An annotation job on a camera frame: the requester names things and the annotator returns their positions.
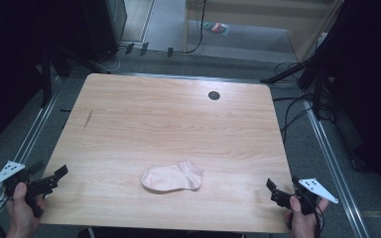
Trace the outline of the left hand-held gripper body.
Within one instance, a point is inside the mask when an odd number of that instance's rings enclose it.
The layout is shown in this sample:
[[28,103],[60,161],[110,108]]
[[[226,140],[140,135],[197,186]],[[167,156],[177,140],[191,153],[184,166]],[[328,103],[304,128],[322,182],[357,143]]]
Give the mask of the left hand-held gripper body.
[[0,184],[4,187],[4,193],[8,197],[12,197],[16,185],[23,182],[28,188],[25,201],[32,208],[34,216],[40,218],[43,209],[37,204],[36,198],[39,195],[46,196],[52,193],[53,189],[58,186],[58,181],[55,174],[37,180],[31,180],[31,176],[24,164],[8,161],[0,171]]

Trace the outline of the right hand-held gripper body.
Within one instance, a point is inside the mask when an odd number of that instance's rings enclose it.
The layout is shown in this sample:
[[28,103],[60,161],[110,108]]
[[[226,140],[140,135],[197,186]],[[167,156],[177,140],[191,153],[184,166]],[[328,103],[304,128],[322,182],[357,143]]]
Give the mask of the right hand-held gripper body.
[[[338,199],[333,196],[316,178],[304,178],[299,180],[300,189],[295,190],[294,196],[299,200],[303,215],[316,212],[318,199],[325,198],[330,202],[338,204]],[[282,190],[271,192],[271,200],[279,206],[291,208],[291,194]]]

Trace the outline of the person's right hand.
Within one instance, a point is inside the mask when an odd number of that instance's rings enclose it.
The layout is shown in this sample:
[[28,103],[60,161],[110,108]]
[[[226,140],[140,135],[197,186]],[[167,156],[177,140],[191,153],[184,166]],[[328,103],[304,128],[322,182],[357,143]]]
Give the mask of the person's right hand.
[[314,214],[303,215],[299,200],[290,198],[291,209],[285,213],[285,222],[291,222],[290,238],[318,238],[318,221]]

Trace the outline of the person's left hand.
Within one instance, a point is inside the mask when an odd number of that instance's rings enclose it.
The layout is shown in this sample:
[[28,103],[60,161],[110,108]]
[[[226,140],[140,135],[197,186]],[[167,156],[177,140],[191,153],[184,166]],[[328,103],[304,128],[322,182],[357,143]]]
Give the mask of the person's left hand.
[[28,188],[19,182],[13,198],[6,203],[10,225],[6,238],[32,238],[40,225],[40,219],[34,216],[32,208],[26,203]]

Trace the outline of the black metal stand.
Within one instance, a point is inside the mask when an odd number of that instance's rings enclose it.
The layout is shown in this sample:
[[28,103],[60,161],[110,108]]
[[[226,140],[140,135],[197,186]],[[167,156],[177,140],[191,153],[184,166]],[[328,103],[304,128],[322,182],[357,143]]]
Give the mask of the black metal stand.
[[51,101],[53,96],[51,67],[56,70],[59,76],[68,77],[71,73],[71,68],[67,61],[68,59],[78,62],[79,64],[90,69],[92,72],[99,72],[98,67],[93,65],[91,62],[82,59],[68,47],[57,43],[47,43],[42,53],[43,107]]

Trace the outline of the black tripod stand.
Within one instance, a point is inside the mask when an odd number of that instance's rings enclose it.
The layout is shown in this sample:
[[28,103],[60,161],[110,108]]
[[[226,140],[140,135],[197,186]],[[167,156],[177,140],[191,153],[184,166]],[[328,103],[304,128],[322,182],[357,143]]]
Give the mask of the black tripod stand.
[[306,60],[299,62],[295,66],[292,66],[270,78],[261,79],[260,82],[273,84],[303,70],[304,72],[298,79],[298,87],[299,89],[308,89],[311,85],[314,86],[313,112],[319,120],[320,100],[323,92],[322,86],[328,78],[328,70],[330,69],[328,57],[334,46],[335,34],[328,33],[314,53]]

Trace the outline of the black cabinet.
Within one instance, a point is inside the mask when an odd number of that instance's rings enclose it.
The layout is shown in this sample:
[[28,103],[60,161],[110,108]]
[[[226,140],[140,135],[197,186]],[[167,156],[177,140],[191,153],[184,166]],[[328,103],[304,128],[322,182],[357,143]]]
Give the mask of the black cabinet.
[[82,0],[92,59],[103,62],[118,51],[127,21],[124,0]]

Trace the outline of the colourful packet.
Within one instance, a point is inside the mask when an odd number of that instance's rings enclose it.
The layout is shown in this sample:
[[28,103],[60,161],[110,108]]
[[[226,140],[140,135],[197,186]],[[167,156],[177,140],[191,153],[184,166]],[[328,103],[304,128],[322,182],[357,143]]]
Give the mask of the colourful packet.
[[229,26],[218,22],[203,22],[202,26],[211,32],[227,36],[229,33]]

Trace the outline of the silver floor rail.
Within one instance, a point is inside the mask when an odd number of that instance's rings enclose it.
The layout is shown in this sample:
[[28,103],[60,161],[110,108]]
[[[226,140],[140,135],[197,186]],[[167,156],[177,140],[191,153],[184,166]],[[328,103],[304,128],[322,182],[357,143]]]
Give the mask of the silver floor rail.
[[[64,78],[57,76],[52,81],[52,83],[53,83],[53,96],[51,98],[51,101],[45,107],[42,106],[40,108],[38,115],[36,116],[28,133],[26,134],[26,137],[24,138],[17,153],[11,160],[7,160],[4,166],[6,165],[8,161],[12,161],[12,162],[16,162],[16,163],[20,163],[24,165],[26,165],[26,162],[28,162],[28,158],[30,157],[31,151],[33,150],[39,136],[41,135],[42,130],[45,124],[47,123],[49,116],[51,115],[52,110],[56,104],[56,101],[58,99],[58,96],[61,90],[61,85],[64,83]],[[3,185],[0,184],[0,211],[4,207],[7,200],[8,200],[8,196],[4,193]]]
[[326,132],[321,122],[316,118],[313,112],[313,105],[305,101],[305,108],[308,110],[308,116],[316,134],[317,141],[324,156],[330,175],[333,179],[334,186],[338,193],[339,202],[342,204],[348,222],[351,226],[355,238],[370,238],[370,234],[366,228],[360,210],[354,200],[349,189],[348,183],[338,164],[334,151],[327,138]]

